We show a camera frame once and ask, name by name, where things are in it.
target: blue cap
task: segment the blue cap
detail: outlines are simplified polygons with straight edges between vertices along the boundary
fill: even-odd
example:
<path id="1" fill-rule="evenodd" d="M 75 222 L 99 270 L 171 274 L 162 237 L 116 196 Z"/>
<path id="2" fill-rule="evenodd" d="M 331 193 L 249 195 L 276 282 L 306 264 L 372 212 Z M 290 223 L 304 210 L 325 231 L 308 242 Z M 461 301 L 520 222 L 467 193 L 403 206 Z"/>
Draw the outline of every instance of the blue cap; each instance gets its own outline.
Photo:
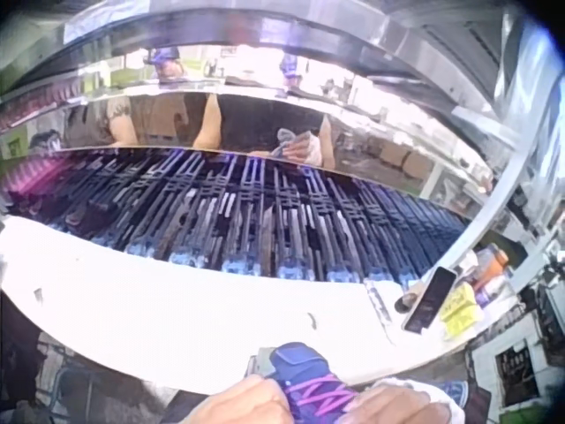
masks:
<path id="1" fill-rule="evenodd" d="M 284 75 L 284 78 L 291 79 L 299 77 L 300 75 L 297 73 L 298 68 L 298 58 L 294 55 L 290 55 L 288 53 L 284 54 L 282 57 L 282 61 L 279 64 L 279 69 Z"/>
<path id="2" fill-rule="evenodd" d="M 149 57 L 145 60 L 146 64 L 164 64 L 168 60 L 180 58 L 178 47 L 164 47 L 149 52 Z"/>

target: metal grill rack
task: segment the metal grill rack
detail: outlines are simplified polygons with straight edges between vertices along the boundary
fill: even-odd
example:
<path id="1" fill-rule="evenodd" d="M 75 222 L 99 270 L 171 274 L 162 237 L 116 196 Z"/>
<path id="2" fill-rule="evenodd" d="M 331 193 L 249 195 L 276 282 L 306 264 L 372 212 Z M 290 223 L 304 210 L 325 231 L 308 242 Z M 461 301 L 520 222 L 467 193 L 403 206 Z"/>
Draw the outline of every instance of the metal grill rack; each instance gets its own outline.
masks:
<path id="1" fill-rule="evenodd" d="M 128 254 L 250 276 L 407 288 L 465 228 L 382 185 L 244 155 L 60 152 L 5 181 L 13 215 Z"/>

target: black tank top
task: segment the black tank top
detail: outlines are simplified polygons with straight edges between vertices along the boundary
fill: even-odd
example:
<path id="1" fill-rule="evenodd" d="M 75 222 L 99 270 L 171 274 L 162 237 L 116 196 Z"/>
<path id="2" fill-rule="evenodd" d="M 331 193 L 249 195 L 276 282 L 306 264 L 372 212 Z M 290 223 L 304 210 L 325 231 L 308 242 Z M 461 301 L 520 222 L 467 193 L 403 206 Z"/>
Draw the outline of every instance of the black tank top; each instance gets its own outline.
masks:
<path id="1" fill-rule="evenodd" d="M 242 95 L 218 95 L 222 113 L 222 150 L 249 153 L 275 150 L 280 128 L 296 135 L 306 131 L 318 135 L 324 118 L 321 112 L 277 100 Z"/>

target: phone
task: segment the phone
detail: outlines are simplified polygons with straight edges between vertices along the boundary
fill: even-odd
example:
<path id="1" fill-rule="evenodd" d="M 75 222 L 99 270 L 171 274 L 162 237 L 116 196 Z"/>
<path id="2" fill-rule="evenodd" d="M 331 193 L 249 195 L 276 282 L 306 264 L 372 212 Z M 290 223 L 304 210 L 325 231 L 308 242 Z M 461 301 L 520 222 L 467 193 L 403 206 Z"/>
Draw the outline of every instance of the phone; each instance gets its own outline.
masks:
<path id="1" fill-rule="evenodd" d="M 455 271 L 443 267 L 436 268 L 430 283 L 404 320 L 402 329 L 421 334 L 422 329 L 429 328 L 456 280 Z"/>

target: yellow package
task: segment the yellow package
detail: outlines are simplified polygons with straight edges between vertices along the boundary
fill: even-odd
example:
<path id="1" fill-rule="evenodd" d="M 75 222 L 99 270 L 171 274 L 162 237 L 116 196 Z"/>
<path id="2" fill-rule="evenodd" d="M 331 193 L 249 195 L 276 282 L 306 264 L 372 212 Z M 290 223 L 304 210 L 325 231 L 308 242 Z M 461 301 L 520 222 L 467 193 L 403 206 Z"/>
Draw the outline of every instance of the yellow package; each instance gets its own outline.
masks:
<path id="1" fill-rule="evenodd" d="M 445 322 L 449 337 L 457 337 L 470 328 L 473 324 L 481 322 L 485 313 L 479 305 L 464 307 L 452 314 Z"/>
<path id="2" fill-rule="evenodd" d="M 440 319 L 446 321 L 449 317 L 464 307 L 477 305 L 475 301 L 475 291 L 467 284 L 463 283 L 451 292 L 440 309 Z"/>

